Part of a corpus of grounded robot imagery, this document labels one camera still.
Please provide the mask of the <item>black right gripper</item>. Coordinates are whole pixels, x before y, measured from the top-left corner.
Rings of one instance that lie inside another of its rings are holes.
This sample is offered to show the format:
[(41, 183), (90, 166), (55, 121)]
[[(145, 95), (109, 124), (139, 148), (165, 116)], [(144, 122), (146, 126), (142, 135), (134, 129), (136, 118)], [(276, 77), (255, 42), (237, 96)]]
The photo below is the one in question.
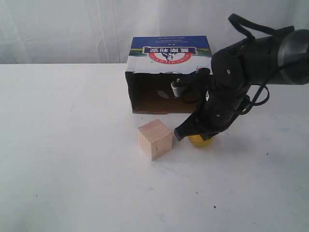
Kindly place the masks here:
[(237, 116), (241, 102), (246, 98), (248, 85), (239, 89), (218, 88), (214, 84), (198, 86), (200, 103), (196, 113), (192, 113), (182, 124), (174, 129), (178, 141), (192, 135), (201, 135), (209, 140), (226, 130)]

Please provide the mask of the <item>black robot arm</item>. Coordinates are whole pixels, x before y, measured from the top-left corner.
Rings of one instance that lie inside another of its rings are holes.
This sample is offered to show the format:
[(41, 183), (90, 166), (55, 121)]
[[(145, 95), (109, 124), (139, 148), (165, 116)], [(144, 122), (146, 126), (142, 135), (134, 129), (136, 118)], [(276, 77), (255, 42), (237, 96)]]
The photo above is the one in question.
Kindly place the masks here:
[(198, 135), (206, 141), (227, 130), (238, 116), (265, 101), (268, 85), (309, 82), (309, 32), (244, 39), (212, 56), (210, 68), (183, 74), (171, 83), (175, 96), (193, 91), (195, 111), (174, 130), (178, 140)]

